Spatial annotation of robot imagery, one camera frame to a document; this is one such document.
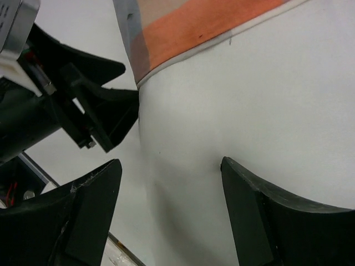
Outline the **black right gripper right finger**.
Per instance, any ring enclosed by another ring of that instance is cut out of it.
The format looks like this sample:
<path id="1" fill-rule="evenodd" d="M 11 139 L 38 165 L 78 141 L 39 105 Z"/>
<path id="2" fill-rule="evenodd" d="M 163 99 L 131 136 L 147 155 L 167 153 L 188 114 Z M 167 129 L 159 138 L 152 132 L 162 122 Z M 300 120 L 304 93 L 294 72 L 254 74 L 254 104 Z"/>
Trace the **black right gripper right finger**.
<path id="1" fill-rule="evenodd" d="M 354 210 L 300 197 L 229 157 L 220 169 L 239 265 L 354 264 Z"/>

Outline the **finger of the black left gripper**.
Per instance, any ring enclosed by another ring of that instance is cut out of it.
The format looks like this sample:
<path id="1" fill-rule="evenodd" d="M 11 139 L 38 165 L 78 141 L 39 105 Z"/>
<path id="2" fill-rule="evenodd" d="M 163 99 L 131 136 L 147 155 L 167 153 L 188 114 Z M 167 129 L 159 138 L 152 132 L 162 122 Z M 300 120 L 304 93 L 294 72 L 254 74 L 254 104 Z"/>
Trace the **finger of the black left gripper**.
<path id="1" fill-rule="evenodd" d="M 93 140 L 105 151 L 117 147 L 138 119 L 139 95 L 136 90 L 107 89 L 97 85 L 76 85 L 66 89 L 84 111 L 72 104 L 71 124 L 66 133 L 79 147 Z"/>

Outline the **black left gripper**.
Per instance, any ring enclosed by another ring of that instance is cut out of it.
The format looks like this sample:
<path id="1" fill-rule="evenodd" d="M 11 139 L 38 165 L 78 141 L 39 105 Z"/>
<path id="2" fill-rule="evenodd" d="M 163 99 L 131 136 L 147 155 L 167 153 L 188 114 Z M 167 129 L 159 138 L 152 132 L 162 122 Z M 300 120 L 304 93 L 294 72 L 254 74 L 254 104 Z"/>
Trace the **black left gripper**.
<path id="1" fill-rule="evenodd" d="M 36 24 L 28 39 L 40 65 L 58 71 L 72 63 L 86 78 L 102 86 L 123 75 L 123 63 L 98 57 L 62 44 Z M 93 139 L 84 115 L 66 95 L 36 96 L 32 91 L 1 78 L 1 163 L 6 163 L 47 136 L 64 129 L 80 147 Z"/>

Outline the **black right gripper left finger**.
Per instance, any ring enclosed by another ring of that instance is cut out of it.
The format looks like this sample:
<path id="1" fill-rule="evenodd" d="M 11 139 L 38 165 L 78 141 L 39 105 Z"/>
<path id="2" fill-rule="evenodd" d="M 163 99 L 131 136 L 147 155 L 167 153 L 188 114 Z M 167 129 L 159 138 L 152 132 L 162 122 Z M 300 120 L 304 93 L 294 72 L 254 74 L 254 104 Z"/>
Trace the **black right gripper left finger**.
<path id="1" fill-rule="evenodd" d="M 118 159 L 1 210 L 1 265 L 100 265 L 118 198 Z"/>

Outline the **colourful checked pillowcase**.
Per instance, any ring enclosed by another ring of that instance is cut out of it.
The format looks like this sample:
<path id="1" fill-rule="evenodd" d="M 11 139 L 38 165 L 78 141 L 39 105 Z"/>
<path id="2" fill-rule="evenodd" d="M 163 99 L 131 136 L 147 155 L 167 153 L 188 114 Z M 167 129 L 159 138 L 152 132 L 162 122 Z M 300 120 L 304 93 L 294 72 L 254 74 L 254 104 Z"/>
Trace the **colourful checked pillowcase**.
<path id="1" fill-rule="evenodd" d="M 299 0 L 113 2 L 138 88 L 157 72 L 302 4 Z"/>

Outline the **white pillow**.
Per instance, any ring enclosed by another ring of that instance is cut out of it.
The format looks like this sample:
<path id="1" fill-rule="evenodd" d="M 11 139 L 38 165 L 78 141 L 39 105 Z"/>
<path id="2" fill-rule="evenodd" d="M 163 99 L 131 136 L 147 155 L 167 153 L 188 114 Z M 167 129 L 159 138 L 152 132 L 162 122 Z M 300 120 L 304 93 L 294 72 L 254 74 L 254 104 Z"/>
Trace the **white pillow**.
<path id="1" fill-rule="evenodd" d="M 353 1 L 303 1 L 138 91 L 153 265 L 239 265 L 224 157 L 354 210 Z"/>

